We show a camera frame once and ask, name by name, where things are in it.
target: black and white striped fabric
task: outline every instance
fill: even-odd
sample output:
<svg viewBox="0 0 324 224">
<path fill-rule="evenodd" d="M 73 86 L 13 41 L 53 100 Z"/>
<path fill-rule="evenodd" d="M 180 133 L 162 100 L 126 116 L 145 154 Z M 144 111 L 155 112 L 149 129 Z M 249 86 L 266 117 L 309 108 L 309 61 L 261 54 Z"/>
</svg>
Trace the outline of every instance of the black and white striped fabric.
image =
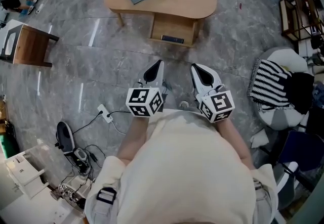
<svg viewBox="0 0 324 224">
<path fill-rule="evenodd" d="M 273 111 L 279 108 L 294 107 L 288 101 L 285 89 L 285 83 L 291 76 L 290 72 L 278 64 L 269 60 L 261 60 L 250 90 L 250 96 L 255 103 L 259 104 L 259 110 Z"/>
</svg>

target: gray marble floor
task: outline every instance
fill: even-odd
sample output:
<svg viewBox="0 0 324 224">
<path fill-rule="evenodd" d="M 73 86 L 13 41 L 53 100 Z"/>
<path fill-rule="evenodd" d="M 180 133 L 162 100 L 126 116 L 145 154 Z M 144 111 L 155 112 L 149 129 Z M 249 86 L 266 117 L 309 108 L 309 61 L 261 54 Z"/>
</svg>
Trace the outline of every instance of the gray marble floor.
<svg viewBox="0 0 324 224">
<path fill-rule="evenodd" d="M 60 37 L 49 47 L 48 61 L 53 67 L 0 61 L 0 90 L 7 96 L 9 117 L 21 150 L 34 147 L 32 153 L 51 184 L 58 185 L 71 169 L 54 147 L 58 121 L 64 119 L 76 130 L 97 114 L 100 103 L 110 111 L 125 109 L 127 88 L 133 85 L 138 71 L 160 58 L 166 63 L 165 78 L 177 102 L 193 103 L 189 67 L 193 62 L 202 63 L 215 69 L 232 91 L 236 106 L 232 120 L 244 140 L 249 144 L 251 135 L 262 128 L 246 92 L 255 58 L 269 48 L 291 46 L 280 35 L 278 0 L 218 0 L 215 14 L 206 20 L 191 49 L 149 41 L 148 16 L 127 15 L 125 27 L 120 28 L 103 0 L 39 0 L 38 6 L 42 3 L 38 15 L 11 14 L 10 18 L 44 31 L 51 28 L 51 33 Z M 97 22 L 98 30 L 89 47 Z M 131 118 L 115 114 L 114 121 L 121 131 L 127 131 Z M 99 118 L 74 139 L 80 147 L 96 144 L 113 155 L 123 136 Z M 93 152 L 102 163 L 100 153 Z"/>
</svg>

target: wooden table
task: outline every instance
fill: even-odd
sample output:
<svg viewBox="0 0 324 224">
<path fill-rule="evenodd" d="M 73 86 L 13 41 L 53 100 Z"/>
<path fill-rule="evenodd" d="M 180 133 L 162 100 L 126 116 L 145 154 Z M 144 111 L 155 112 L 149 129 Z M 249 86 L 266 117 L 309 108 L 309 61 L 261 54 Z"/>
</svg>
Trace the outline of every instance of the wooden table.
<svg viewBox="0 0 324 224">
<path fill-rule="evenodd" d="M 44 62 L 49 40 L 59 37 L 40 31 L 16 20 L 0 30 L 0 59 L 12 64 L 51 67 Z"/>
<path fill-rule="evenodd" d="M 161 40 L 167 35 L 184 40 L 184 43 L 163 41 L 191 47 L 198 36 L 204 18 L 214 13 L 217 0 L 143 0 L 133 4 L 131 0 L 104 0 L 105 5 L 117 13 L 120 25 L 121 13 L 153 15 L 149 33 L 151 40 Z"/>
</svg>

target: coffee table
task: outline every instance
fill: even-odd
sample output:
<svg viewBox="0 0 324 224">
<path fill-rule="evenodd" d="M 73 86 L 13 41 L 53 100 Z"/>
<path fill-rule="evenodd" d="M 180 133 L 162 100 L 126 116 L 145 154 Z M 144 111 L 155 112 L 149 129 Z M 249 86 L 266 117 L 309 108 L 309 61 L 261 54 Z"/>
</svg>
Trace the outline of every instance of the coffee table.
<svg viewBox="0 0 324 224">
<path fill-rule="evenodd" d="M 191 47 L 203 20 L 214 13 L 217 0 L 143 0 L 135 5 L 131 0 L 104 0 L 104 3 L 117 13 L 121 26 L 124 25 L 121 13 L 149 14 L 153 16 L 151 40 Z M 162 35 L 183 39 L 183 43 L 161 40 Z"/>
</svg>

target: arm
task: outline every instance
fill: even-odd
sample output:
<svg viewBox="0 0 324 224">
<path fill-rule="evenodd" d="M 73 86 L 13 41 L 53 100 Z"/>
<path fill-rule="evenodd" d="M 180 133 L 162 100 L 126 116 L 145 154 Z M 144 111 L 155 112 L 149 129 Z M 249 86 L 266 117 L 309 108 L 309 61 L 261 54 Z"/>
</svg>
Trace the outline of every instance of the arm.
<svg viewBox="0 0 324 224">
<path fill-rule="evenodd" d="M 250 170 L 255 169 L 250 151 L 230 119 L 216 122 L 220 135 L 235 149 L 242 163 Z"/>
<path fill-rule="evenodd" d="M 133 118 L 132 124 L 117 153 L 117 158 L 119 158 L 125 165 L 128 165 L 133 160 L 136 153 L 145 143 L 148 120 L 148 118 Z"/>
</svg>

